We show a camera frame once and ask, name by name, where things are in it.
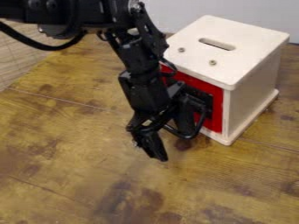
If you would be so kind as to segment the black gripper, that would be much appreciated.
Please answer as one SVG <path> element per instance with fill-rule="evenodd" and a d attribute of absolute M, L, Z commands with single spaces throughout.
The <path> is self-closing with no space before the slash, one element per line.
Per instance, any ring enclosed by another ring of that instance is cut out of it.
<path fill-rule="evenodd" d="M 176 81 L 171 86 L 167 86 L 164 78 L 170 77 L 159 71 L 150 74 L 134 74 L 124 71 L 118 77 L 128 104 L 134 110 L 134 117 L 126 130 L 147 156 L 162 162 L 168 160 L 164 143 L 158 134 L 164 125 L 176 127 L 180 136 L 190 136 L 195 131 L 190 97 L 184 95 L 178 99 L 186 93 L 186 84 Z"/>

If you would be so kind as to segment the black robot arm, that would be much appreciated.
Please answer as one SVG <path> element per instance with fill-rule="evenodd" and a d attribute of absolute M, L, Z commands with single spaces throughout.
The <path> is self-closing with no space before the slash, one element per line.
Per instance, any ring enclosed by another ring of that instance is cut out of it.
<path fill-rule="evenodd" d="M 178 69 L 140 0 L 0 0 L 0 32 L 43 51 L 76 45 L 91 32 L 108 42 L 126 66 L 119 82 L 135 111 L 126 129 L 150 158 L 168 160 L 159 130 L 183 138 L 198 134 L 192 123 L 167 125 L 192 111 L 184 83 L 166 84 Z"/>

